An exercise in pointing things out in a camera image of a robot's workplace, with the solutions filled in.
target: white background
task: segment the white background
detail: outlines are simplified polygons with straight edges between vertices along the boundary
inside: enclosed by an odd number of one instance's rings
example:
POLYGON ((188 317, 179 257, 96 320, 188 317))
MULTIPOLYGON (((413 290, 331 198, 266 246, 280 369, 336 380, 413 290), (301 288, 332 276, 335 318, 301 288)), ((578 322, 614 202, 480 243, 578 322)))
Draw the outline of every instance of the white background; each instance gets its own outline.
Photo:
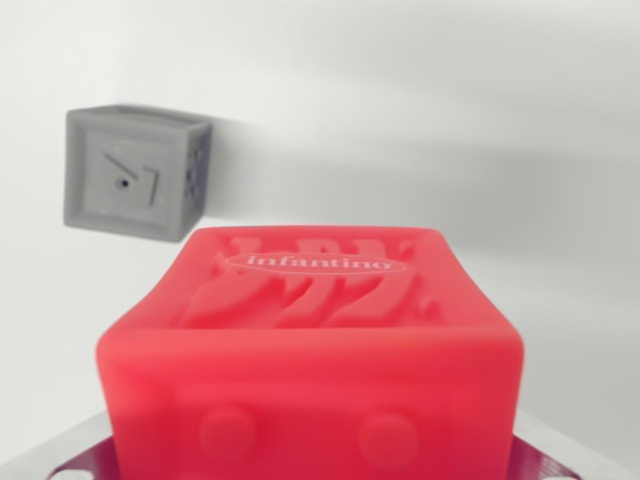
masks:
POLYGON ((215 117, 206 225, 442 230, 522 406, 640 473, 631 2, 0 3, 0 462, 103 408, 93 349, 179 251, 62 225, 64 114, 215 117))

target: gray toy block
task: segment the gray toy block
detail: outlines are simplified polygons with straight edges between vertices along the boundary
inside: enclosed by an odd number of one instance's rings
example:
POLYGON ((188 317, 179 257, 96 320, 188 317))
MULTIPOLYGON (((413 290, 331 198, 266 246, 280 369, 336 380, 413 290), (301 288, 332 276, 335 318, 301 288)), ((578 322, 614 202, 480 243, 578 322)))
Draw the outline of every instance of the gray toy block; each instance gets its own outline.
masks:
POLYGON ((179 241, 202 216, 211 122, 115 105, 67 114, 64 221, 179 241))

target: red plastic cube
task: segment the red plastic cube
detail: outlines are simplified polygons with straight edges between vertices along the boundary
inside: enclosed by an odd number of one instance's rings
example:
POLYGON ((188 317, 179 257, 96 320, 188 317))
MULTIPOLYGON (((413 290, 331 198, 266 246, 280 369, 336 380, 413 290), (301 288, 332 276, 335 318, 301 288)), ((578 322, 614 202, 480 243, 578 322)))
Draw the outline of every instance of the red plastic cube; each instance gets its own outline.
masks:
POLYGON ((101 339, 123 480, 501 480, 523 347, 442 236, 197 231, 101 339))

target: oval logo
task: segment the oval logo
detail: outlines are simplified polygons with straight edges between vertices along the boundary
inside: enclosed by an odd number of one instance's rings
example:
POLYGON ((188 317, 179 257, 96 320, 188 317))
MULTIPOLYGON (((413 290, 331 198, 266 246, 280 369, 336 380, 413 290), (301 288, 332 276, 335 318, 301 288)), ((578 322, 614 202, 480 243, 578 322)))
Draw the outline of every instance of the oval logo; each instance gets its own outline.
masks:
POLYGON ((374 275, 401 272, 404 263, 388 258, 340 253, 251 253, 226 259, 236 267, 298 275, 374 275))

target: hole on block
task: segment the hole on block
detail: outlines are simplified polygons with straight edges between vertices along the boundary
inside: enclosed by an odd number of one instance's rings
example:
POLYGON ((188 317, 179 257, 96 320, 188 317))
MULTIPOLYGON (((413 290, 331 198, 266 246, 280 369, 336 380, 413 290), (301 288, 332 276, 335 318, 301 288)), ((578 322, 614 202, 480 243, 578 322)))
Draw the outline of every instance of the hole on block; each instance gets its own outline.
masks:
POLYGON ((116 187, 118 187, 118 189, 120 190, 126 190, 127 188, 129 188, 129 180, 123 177, 119 177, 116 180, 116 187))
POLYGON ((89 470, 61 470, 49 480, 95 480, 95 475, 89 470))

